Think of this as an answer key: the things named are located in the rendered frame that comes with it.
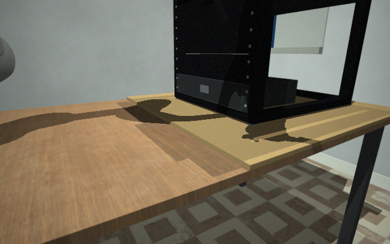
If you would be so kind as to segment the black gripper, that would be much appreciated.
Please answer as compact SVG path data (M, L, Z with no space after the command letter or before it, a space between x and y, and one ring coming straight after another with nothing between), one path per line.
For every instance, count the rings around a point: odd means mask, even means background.
M220 17L221 23L226 22L229 19L229 17L228 17L227 12L224 8L222 0L212 0L212 1L213 1L214 6L217 10L217 13Z

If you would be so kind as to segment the black server rack frame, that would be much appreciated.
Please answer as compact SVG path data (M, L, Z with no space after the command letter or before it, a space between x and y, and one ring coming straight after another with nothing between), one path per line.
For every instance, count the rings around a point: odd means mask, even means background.
M212 0L173 0L175 97L251 126L348 106L371 1L222 0L229 19L221 23ZM274 16L350 3L356 4L339 95L300 91L298 80L268 76ZM292 104L296 96L317 100Z

